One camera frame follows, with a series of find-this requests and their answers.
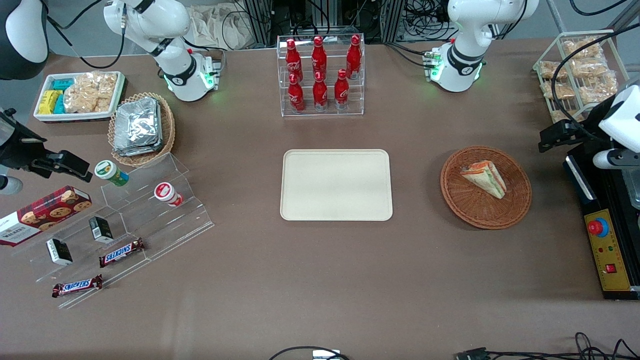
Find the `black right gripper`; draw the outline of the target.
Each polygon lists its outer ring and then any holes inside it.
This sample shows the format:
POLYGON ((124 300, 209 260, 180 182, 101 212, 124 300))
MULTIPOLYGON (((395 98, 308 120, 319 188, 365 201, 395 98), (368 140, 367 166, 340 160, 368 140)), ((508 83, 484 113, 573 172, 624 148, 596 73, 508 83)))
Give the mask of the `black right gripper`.
POLYGON ((90 164, 68 150, 50 153, 44 144, 48 139, 39 136, 14 119, 15 109, 1 110, 2 166, 14 170, 32 171, 48 179, 52 173, 68 174, 83 182, 90 182, 90 164))

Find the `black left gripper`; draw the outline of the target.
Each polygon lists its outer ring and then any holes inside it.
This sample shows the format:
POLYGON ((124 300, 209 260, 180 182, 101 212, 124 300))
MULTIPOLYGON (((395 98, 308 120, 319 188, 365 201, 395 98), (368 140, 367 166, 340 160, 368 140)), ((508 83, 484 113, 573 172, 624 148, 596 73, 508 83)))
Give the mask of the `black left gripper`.
POLYGON ((607 98, 603 102, 595 105, 587 116, 581 122, 581 125, 593 136, 599 140, 592 139, 589 136, 581 135, 580 130, 571 121, 557 121, 553 125, 539 132, 540 142, 538 143, 538 151, 545 153, 552 148, 564 145, 576 145, 582 142, 585 151, 604 151, 611 149, 611 140, 601 128, 599 123, 604 119, 610 111, 613 104, 613 98, 607 98))

